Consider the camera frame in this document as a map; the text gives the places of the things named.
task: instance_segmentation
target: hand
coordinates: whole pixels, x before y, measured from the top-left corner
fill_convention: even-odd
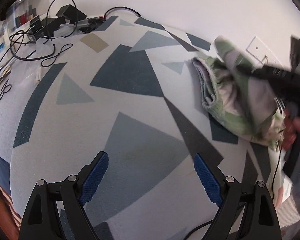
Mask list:
[[[284,124],[286,126],[283,135],[284,140],[282,142],[282,148],[284,150],[289,150],[292,144],[296,141],[297,135],[296,132],[300,133],[300,118],[295,117],[293,120],[289,118],[290,112],[286,109],[285,111],[286,117],[284,119]]]

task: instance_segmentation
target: dark blue triangle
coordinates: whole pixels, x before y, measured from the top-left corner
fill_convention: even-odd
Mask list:
[[[98,28],[96,28],[94,30],[94,32],[101,32],[101,31],[105,31],[106,29],[108,29],[111,24],[118,18],[118,16],[111,16],[109,19],[107,19],[101,26],[99,26]]]
[[[238,136],[234,135],[233,133],[229,132],[226,128],[224,128],[216,119],[209,114],[210,120],[210,128],[212,133],[212,140],[218,142],[226,142],[232,144],[238,144]]]
[[[135,23],[135,24],[139,24],[139,25],[143,25],[143,26],[147,26],[147,27],[151,27],[151,28],[155,28],[155,29],[159,29],[159,30],[165,31],[165,28],[164,28],[161,24],[154,23],[154,22],[152,22],[152,21],[143,19],[143,18],[141,18],[141,17],[138,18],[138,20],[136,20],[134,23]]]
[[[207,51],[210,51],[210,42],[207,42],[201,38],[198,38],[194,35],[191,35],[189,33],[187,33],[188,37],[189,37],[189,40],[191,41],[191,44],[194,45],[194,46],[197,46],[201,49],[205,49]]]
[[[264,182],[268,181],[268,178],[271,173],[271,166],[270,166],[270,157],[268,152],[268,147],[259,145],[256,143],[250,143],[254,154],[257,158],[259,167],[261,169],[261,174],[263,177]]]
[[[121,92],[163,97],[149,58],[144,50],[130,52],[119,45],[100,68],[90,85]]]
[[[242,176],[243,184],[254,185],[258,178],[258,172],[250,158],[250,155],[247,151],[246,153],[246,163],[244,165],[244,171]]]
[[[65,233],[66,239],[67,240],[75,240],[72,230],[70,228],[69,222],[68,222],[66,212],[63,209],[61,209],[61,211],[60,211],[60,222],[61,222],[63,232]]]
[[[110,157],[109,168],[87,203],[93,225],[132,205],[189,156],[183,141],[121,112],[104,151]]]
[[[176,121],[181,135],[187,145],[187,148],[194,159],[197,153],[209,165],[218,166],[223,160],[223,156],[218,150],[205,138],[205,136],[177,109],[166,97],[164,100]]]
[[[67,63],[52,65],[47,74],[34,89],[21,116],[13,147],[17,147],[29,141],[34,121],[41,106],[41,103],[50,86]]]
[[[195,47],[191,46],[188,42],[185,42],[183,39],[180,39],[176,35],[170,33],[167,31],[179,44],[185,48],[186,51],[191,52],[191,51],[198,51]]]
[[[102,222],[93,229],[100,240],[114,240],[107,222]]]

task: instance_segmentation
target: beige rectangle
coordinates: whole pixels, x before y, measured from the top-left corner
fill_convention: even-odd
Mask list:
[[[82,39],[80,39],[80,41],[93,49],[96,53],[103,51],[109,46],[103,39],[99,38],[93,33],[84,36]]]

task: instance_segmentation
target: blue gripper pad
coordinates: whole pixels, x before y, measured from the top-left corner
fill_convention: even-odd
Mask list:
[[[194,157],[194,169],[197,172],[199,179],[207,192],[207,195],[212,203],[218,207],[222,205],[221,189],[209,168],[202,160],[199,154]]]
[[[82,206],[92,200],[108,166],[109,156],[104,153],[82,185],[82,193],[79,199]]]

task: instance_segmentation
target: folded towel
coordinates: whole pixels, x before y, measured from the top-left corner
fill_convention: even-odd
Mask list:
[[[232,133],[277,151],[283,140],[283,115],[269,83],[236,71],[238,64],[252,63],[229,41],[218,37],[214,45],[224,62],[206,55],[192,60],[203,108]]]

